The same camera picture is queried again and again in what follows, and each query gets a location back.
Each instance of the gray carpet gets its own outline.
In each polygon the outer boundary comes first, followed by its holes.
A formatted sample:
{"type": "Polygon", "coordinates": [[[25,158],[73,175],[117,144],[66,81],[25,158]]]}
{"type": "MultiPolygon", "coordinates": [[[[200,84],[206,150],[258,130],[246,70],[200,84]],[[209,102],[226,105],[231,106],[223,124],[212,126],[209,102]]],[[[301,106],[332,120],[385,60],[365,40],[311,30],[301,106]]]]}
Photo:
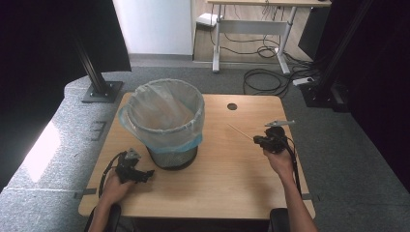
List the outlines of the gray carpet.
{"type": "MultiPolygon", "coordinates": [[[[105,73],[106,80],[124,81],[115,103],[81,103],[90,81],[82,77],[72,82],[50,123],[58,131],[53,137],[59,142],[49,152],[49,160],[43,161],[43,174],[35,178],[30,174],[32,167],[22,164],[0,194],[0,231],[83,229],[87,218],[77,212],[81,193],[124,93],[150,80],[176,78],[203,94],[240,95],[246,71],[223,69],[214,74],[204,68],[138,67],[132,72],[105,73]]],[[[272,80],[262,78],[257,84],[269,83],[272,80]]],[[[297,121],[291,131],[319,229],[409,231],[410,195],[352,116],[307,108],[293,86],[282,102],[287,118],[297,121]]]]}

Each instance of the black cable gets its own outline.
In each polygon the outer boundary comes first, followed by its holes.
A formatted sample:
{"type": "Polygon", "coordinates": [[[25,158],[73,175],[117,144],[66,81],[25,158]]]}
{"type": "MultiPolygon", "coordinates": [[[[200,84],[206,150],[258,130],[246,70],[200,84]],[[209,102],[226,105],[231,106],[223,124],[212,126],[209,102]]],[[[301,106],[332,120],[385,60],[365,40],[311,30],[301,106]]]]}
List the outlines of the black cable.
{"type": "Polygon", "coordinates": [[[283,21],[283,15],[284,15],[284,7],[282,7],[282,16],[280,18],[280,21],[283,21]]]}
{"type": "Polygon", "coordinates": [[[226,16],[226,5],[223,5],[223,15],[226,16]]]}
{"type": "Polygon", "coordinates": [[[302,197],[302,190],[301,190],[301,182],[299,180],[299,169],[298,169],[298,161],[296,160],[296,147],[295,147],[295,143],[292,141],[293,143],[293,151],[290,148],[290,146],[285,143],[284,141],[282,141],[281,139],[279,140],[286,148],[286,150],[289,152],[290,154],[290,158],[292,159],[292,164],[293,164],[293,172],[295,173],[295,183],[296,183],[296,188],[298,189],[299,193],[301,194],[302,197]]]}
{"type": "Polygon", "coordinates": [[[292,82],[293,76],[296,73],[298,73],[298,72],[293,72],[290,75],[283,75],[283,74],[278,73],[278,72],[268,71],[268,70],[264,70],[264,69],[250,70],[250,71],[248,71],[244,74],[244,82],[243,82],[244,94],[245,95],[247,94],[246,87],[248,86],[250,89],[259,91],[259,92],[254,93],[254,95],[268,94],[268,95],[273,95],[273,96],[278,96],[280,98],[283,98],[286,95],[288,86],[289,86],[290,82],[292,82]],[[273,77],[278,82],[278,85],[273,86],[271,88],[266,88],[266,89],[260,89],[260,88],[256,88],[256,87],[252,86],[249,83],[249,79],[251,77],[256,77],[257,75],[261,75],[261,74],[267,74],[267,75],[273,77]]]}
{"type": "Polygon", "coordinates": [[[111,169],[112,167],[112,163],[114,163],[115,160],[117,160],[123,153],[118,154],[117,156],[114,157],[114,159],[112,159],[112,161],[109,162],[108,166],[106,167],[105,171],[102,174],[102,179],[100,181],[100,187],[99,187],[99,198],[103,195],[103,184],[105,182],[105,177],[106,174],[108,173],[108,171],[111,169]]]}
{"type": "Polygon", "coordinates": [[[266,18],[268,18],[268,15],[269,15],[270,11],[271,11],[271,7],[268,4],[266,4],[265,7],[262,10],[262,17],[260,18],[260,20],[261,21],[266,21],[266,18]]]}
{"type": "Polygon", "coordinates": [[[275,21],[275,18],[277,17],[277,12],[278,12],[278,7],[275,7],[275,12],[273,13],[273,16],[271,16],[272,21],[275,21]]]}
{"type": "MultiPolygon", "coordinates": [[[[215,7],[215,5],[213,4],[213,5],[212,5],[212,10],[211,10],[211,15],[214,14],[214,7],[215,7]]],[[[211,38],[211,43],[212,43],[213,45],[215,45],[214,39],[212,38],[212,28],[209,30],[209,34],[210,34],[210,38],[211,38]]],[[[279,45],[279,43],[274,42],[274,41],[271,41],[271,40],[266,40],[266,36],[264,37],[263,40],[260,40],[260,39],[259,39],[259,40],[248,40],[248,41],[236,41],[236,40],[232,40],[232,39],[228,38],[225,33],[223,33],[223,34],[224,34],[225,37],[226,37],[229,41],[231,41],[231,42],[235,42],[235,43],[262,42],[262,43],[263,43],[263,46],[258,47],[258,48],[256,49],[256,51],[254,51],[254,52],[238,52],[238,51],[232,50],[232,49],[230,49],[230,48],[227,48],[227,47],[225,47],[225,46],[220,46],[220,49],[225,49],[225,50],[228,50],[228,51],[230,51],[230,52],[232,52],[232,53],[235,53],[235,54],[238,54],[238,55],[253,55],[253,54],[258,54],[259,56],[261,56],[261,57],[263,57],[263,58],[273,58],[273,57],[275,57],[275,56],[277,55],[276,52],[275,52],[275,47],[274,47],[274,46],[267,46],[267,45],[265,44],[265,42],[268,41],[268,42],[271,42],[271,43],[277,44],[277,45],[279,45]],[[273,54],[270,55],[270,56],[263,55],[262,52],[265,52],[265,51],[270,51],[270,52],[272,52],[273,54]]]]}
{"type": "Polygon", "coordinates": [[[283,52],[283,54],[289,61],[296,62],[299,65],[311,66],[314,63],[311,61],[303,61],[303,60],[296,59],[293,56],[291,56],[289,53],[286,53],[286,52],[283,52]]]}
{"type": "Polygon", "coordinates": [[[236,13],[236,5],[233,5],[233,8],[235,9],[235,15],[238,17],[238,14],[236,13]]]}
{"type": "Polygon", "coordinates": [[[293,79],[299,79],[299,78],[303,78],[303,77],[318,78],[320,76],[320,71],[317,70],[317,69],[313,69],[311,67],[297,67],[297,66],[294,66],[292,68],[292,72],[298,74],[293,79]]]}

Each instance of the wire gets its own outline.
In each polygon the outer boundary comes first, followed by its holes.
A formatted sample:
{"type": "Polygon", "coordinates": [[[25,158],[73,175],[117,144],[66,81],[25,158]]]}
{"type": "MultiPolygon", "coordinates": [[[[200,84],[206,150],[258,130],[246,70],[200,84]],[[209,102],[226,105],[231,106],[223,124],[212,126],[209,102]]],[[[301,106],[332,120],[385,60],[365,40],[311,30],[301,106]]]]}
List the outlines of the wire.
{"type": "Polygon", "coordinates": [[[310,62],[310,61],[303,61],[303,60],[296,59],[296,58],[294,58],[293,56],[291,56],[289,53],[286,53],[286,52],[283,52],[283,53],[284,53],[285,57],[286,57],[289,61],[294,62],[294,63],[296,63],[296,64],[298,64],[298,65],[302,65],[302,66],[305,66],[305,67],[309,67],[309,66],[311,66],[311,65],[313,64],[313,62],[310,62]]]}
{"type": "Polygon", "coordinates": [[[233,5],[233,8],[235,9],[235,15],[238,17],[238,14],[236,13],[236,5],[233,5]]]}
{"type": "MultiPolygon", "coordinates": [[[[212,5],[212,10],[211,10],[211,15],[214,14],[214,7],[215,7],[215,5],[213,4],[213,5],[212,5]]],[[[226,15],[225,13],[226,13],[226,5],[225,5],[224,8],[223,8],[223,15],[226,15]]],[[[228,51],[230,51],[230,52],[232,52],[232,53],[239,54],[239,55],[253,55],[253,54],[258,54],[258,55],[259,55],[260,57],[262,57],[262,58],[273,58],[273,57],[275,57],[275,56],[277,55],[277,53],[275,52],[275,47],[274,47],[274,46],[266,45],[265,42],[270,42],[270,43],[273,43],[273,44],[276,44],[276,45],[279,45],[279,43],[274,42],[274,41],[272,41],[272,40],[267,40],[267,39],[266,39],[266,36],[264,36],[264,38],[263,38],[262,40],[261,40],[261,39],[258,39],[258,40],[237,41],[237,40],[232,40],[232,39],[228,38],[228,36],[227,36],[225,33],[223,33],[223,34],[224,34],[225,37],[226,37],[229,41],[231,41],[231,42],[235,42],[235,43],[254,43],[254,42],[262,42],[263,45],[260,46],[260,47],[258,47],[258,48],[256,49],[256,51],[254,51],[254,52],[239,52],[239,51],[232,50],[232,49],[230,49],[230,48],[228,48],[228,47],[225,47],[225,46],[220,46],[220,49],[225,49],[225,50],[228,50],[228,51]],[[266,52],[266,51],[272,52],[272,54],[271,54],[271,55],[264,55],[263,53],[266,52]]],[[[214,39],[213,39],[213,37],[212,37],[212,28],[210,28],[210,30],[209,30],[209,35],[210,35],[210,38],[211,38],[211,43],[212,43],[213,45],[215,45],[214,39]]]]}
{"type": "Polygon", "coordinates": [[[271,20],[272,21],[275,21],[275,18],[277,17],[277,12],[278,12],[278,7],[275,7],[275,12],[272,14],[271,13],[271,20]]]}
{"type": "Polygon", "coordinates": [[[247,71],[244,74],[244,81],[242,86],[244,95],[247,95],[249,93],[249,91],[247,90],[251,89],[253,90],[253,93],[251,93],[252,95],[273,95],[283,98],[286,96],[289,85],[293,80],[304,77],[312,77],[316,80],[320,78],[320,71],[313,69],[308,65],[311,62],[301,61],[298,59],[294,59],[294,62],[296,62],[296,65],[292,68],[292,73],[290,75],[284,75],[283,73],[264,69],[254,69],[247,71]],[[270,77],[271,79],[273,79],[274,83],[271,86],[266,87],[265,85],[264,88],[259,88],[254,85],[255,83],[257,83],[258,78],[266,79],[267,76],[268,78],[270,77]]]}
{"type": "Polygon", "coordinates": [[[271,6],[265,5],[265,7],[262,10],[262,17],[260,20],[266,21],[266,18],[268,18],[269,12],[271,11],[271,6]]]}
{"type": "Polygon", "coordinates": [[[107,174],[108,171],[111,169],[112,163],[113,163],[115,160],[117,160],[117,158],[119,158],[122,154],[124,154],[124,152],[123,152],[123,153],[119,153],[117,156],[115,156],[115,157],[109,162],[108,166],[106,167],[105,171],[103,172],[103,174],[102,174],[102,179],[101,179],[101,181],[100,181],[100,187],[99,187],[99,198],[100,198],[100,197],[102,196],[102,194],[103,194],[103,184],[104,184],[104,182],[105,182],[106,174],[107,174]]]}
{"type": "Polygon", "coordinates": [[[300,180],[299,180],[298,161],[296,160],[296,153],[295,153],[295,152],[296,152],[295,143],[292,141],[292,143],[293,143],[293,151],[292,151],[292,149],[290,148],[290,146],[289,146],[287,143],[283,142],[282,140],[280,140],[280,142],[281,142],[283,145],[285,145],[286,150],[287,150],[287,151],[289,152],[289,154],[290,154],[290,158],[292,159],[292,163],[293,163],[293,172],[295,173],[296,188],[298,189],[299,194],[301,194],[301,196],[302,196],[301,182],[300,182],[300,180]]]}

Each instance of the wooden table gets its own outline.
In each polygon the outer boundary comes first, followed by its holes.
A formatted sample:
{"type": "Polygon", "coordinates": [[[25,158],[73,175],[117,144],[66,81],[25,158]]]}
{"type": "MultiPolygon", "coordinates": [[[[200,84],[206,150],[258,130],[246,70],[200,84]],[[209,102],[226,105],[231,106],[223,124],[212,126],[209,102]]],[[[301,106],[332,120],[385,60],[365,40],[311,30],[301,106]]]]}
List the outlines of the wooden table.
{"type": "Polygon", "coordinates": [[[217,18],[217,39],[214,45],[214,58],[212,70],[214,73],[220,71],[220,33],[230,34],[254,34],[254,35],[279,35],[281,43],[276,48],[278,61],[283,73],[289,74],[283,57],[283,51],[292,28],[293,19],[295,18],[298,7],[323,8],[330,7],[330,0],[207,0],[207,3],[219,5],[217,18]],[[250,20],[226,20],[220,16],[222,5],[246,5],[246,6],[278,6],[291,7],[292,10],[287,21],[250,21],[250,20]]]}
{"type": "MultiPolygon", "coordinates": [[[[120,104],[126,103],[126,94],[120,104]]],[[[286,207],[278,175],[249,137],[264,135],[266,123],[286,120],[280,99],[272,96],[203,95],[203,142],[195,161],[179,171],[154,165],[145,146],[114,119],[103,144],[88,189],[97,189],[112,158],[133,147],[142,155],[138,170],[155,169],[146,184],[137,184],[121,202],[123,216],[148,218],[251,218],[268,219],[271,209],[286,207]],[[236,110],[227,105],[235,103],[236,110]]],[[[288,126],[283,127],[291,137],[288,126]]],[[[307,183],[299,163],[302,192],[307,183]]],[[[98,194],[84,195],[79,212],[90,215],[98,194]]],[[[314,217],[310,200],[305,204],[314,217]]]]}

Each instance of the black pole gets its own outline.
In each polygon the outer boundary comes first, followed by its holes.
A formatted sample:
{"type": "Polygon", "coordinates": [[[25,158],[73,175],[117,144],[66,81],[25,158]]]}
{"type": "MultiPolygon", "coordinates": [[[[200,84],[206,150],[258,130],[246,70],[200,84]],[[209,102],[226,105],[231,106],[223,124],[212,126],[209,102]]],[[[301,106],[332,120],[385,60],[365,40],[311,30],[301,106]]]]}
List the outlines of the black pole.
{"type": "Polygon", "coordinates": [[[79,37],[75,28],[70,25],[71,35],[74,41],[75,50],[81,61],[84,70],[91,80],[91,86],[88,88],[82,102],[115,102],[118,92],[121,89],[122,81],[105,81],[101,72],[93,66],[88,56],[87,50],[79,37]]]}
{"type": "Polygon", "coordinates": [[[350,44],[358,27],[361,25],[372,3],[373,0],[365,0],[360,5],[351,26],[348,28],[340,45],[337,47],[337,51],[332,57],[329,66],[321,76],[318,85],[301,87],[301,91],[308,107],[333,107],[335,110],[340,110],[339,105],[344,105],[340,111],[347,110],[345,108],[345,98],[342,97],[343,93],[341,93],[341,90],[335,86],[335,82],[338,78],[338,69],[340,68],[340,59],[346,51],[347,46],[350,44]]]}

